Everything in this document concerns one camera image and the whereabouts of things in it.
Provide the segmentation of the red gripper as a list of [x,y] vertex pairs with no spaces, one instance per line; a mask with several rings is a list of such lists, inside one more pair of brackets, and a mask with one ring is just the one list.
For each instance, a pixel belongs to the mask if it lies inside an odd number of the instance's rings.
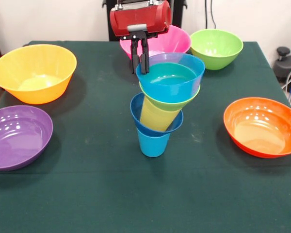
[[[149,35],[167,33],[171,24],[171,8],[166,0],[119,0],[110,10],[109,19],[117,37],[128,37],[133,32],[145,31]],[[139,39],[131,40],[132,73],[141,59],[141,73],[149,73],[149,48],[147,38],[141,38],[143,53],[137,53]]]

